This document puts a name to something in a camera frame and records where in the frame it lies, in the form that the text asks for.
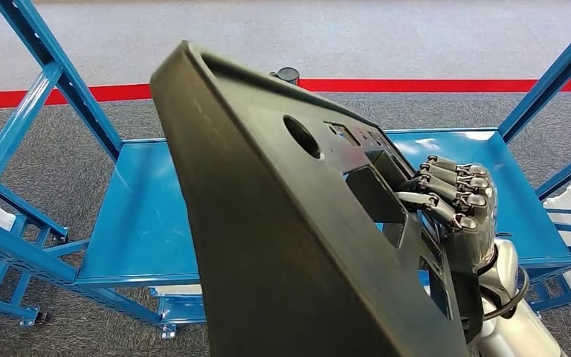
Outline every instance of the carpet floor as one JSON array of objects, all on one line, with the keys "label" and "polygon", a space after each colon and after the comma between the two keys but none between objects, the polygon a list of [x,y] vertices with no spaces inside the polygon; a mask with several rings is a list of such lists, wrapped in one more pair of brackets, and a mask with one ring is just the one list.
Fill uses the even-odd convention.
[{"label": "carpet floor", "polygon": [[[385,129],[497,126],[519,94],[327,94]],[[162,136],[149,100],[104,103],[122,138]],[[0,109],[0,128],[11,109]],[[558,95],[510,145],[532,185],[571,161],[571,93]],[[56,221],[70,238],[91,234],[112,162],[68,106],[42,109],[1,182]],[[66,261],[79,264],[82,254]],[[8,299],[19,273],[7,273],[0,298]],[[123,289],[152,306],[146,289]],[[206,326],[181,328],[177,338],[158,333],[41,280],[32,279],[24,305],[53,315],[49,324],[19,328],[0,317],[0,356],[208,356]],[[543,322],[571,357],[571,306],[543,313]]]}]

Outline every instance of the blue shelf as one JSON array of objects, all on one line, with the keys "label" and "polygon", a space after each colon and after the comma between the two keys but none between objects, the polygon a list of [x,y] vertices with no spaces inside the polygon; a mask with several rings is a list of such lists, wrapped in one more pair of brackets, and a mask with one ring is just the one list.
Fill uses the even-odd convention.
[{"label": "blue shelf", "polygon": [[528,268],[571,264],[571,251],[561,239],[541,202],[495,129],[428,129],[387,131],[388,137],[418,167],[428,155],[440,155],[460,164],[481,163],[498,189],[497,231],[517,249]]},{"label": "blue shelf", "polygon": [[127,141],[102,203],[77,285],[198,283],[187,209],[165,141]]}]

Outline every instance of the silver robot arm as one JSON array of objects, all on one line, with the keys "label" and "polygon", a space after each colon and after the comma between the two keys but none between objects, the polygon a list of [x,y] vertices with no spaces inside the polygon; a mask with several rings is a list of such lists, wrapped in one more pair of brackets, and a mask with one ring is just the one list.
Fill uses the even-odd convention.
[{"label": "silver robot arm", "polygon": [[406,205],[429,211],[446,229],[450,267],[478,276],[483,323],[474,340],[482,357],[563,357],[564,351],[523,299],[529,277],[517,288],[517,252],[496,239],[496,187],[477,164],[428,156],[400,187]]}]

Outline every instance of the blue metal cart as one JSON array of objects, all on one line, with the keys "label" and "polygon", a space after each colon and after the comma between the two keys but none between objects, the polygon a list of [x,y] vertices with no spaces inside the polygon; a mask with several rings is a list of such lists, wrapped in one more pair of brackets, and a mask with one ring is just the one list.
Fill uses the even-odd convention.
[{"label": "blue metal cart", "polygon": [[[166,141],[120,138],[29,0],[0,0],[0,11],[42,67],[0,132],[0,175],[54,86],[115,161],[93,233],[81,241],[69,242],[67,228],[0,185],[0,198],[18,211],[11,231],[0,228],[0,283],[8,267],[23,272],[11,301],[0,301],[0,313],[21,318],[22,326],[44,321],[37,308],[20,306],[34,276],[158,327],[164,338],[175,336],[177,324],[204,322],[200,295],[158,296],[158,310],[151,311],[114,290],[199,283],[187,215],[178,214],[186,208]],[[571,45],[499,128],[388,132],[400,147],[410,148],[404,154],[414,165],[436,153],[460,162],[478,161],[491,170],[500,187],[498,230],[513,234],[521,262],[535,282],[571,268],[571,247],[557,231],[571,227],[555,227],[540,202],[571,179],[571,165],[536,193],[506,143],[569,78]],[[423,144],[434,142],[437,152]],[[22,239],[26,225],[39,228],[35,243]],[[44,248],[50,235],[63,244]],[[83,249],[86,254],[80,267],[59,258]],[[537,302],[535,307],[556,306],[550,301]]]}]

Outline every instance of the caster wheel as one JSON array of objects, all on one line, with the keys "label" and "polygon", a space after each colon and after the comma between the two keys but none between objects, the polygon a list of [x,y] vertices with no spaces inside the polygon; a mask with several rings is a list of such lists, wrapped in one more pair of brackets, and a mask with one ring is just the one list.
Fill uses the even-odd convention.
[{"label": "caster wheel", "polygon": [[39,312],[38,315],[36,315],[36,320],[34,321],[34,324],[43,325],[49,321],[51,321],[51,315],[49,315],[47,312]]}]

